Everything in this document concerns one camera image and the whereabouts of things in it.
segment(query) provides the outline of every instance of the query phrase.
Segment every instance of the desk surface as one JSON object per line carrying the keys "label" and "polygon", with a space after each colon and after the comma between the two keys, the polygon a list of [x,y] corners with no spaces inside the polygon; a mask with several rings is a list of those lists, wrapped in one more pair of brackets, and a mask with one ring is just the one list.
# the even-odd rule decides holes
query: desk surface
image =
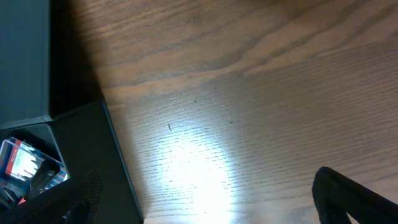
{"label": "desk surface", "polygon": [[398,3],[73,1],[146,223],[318,223],[330,166],[398,202]]}

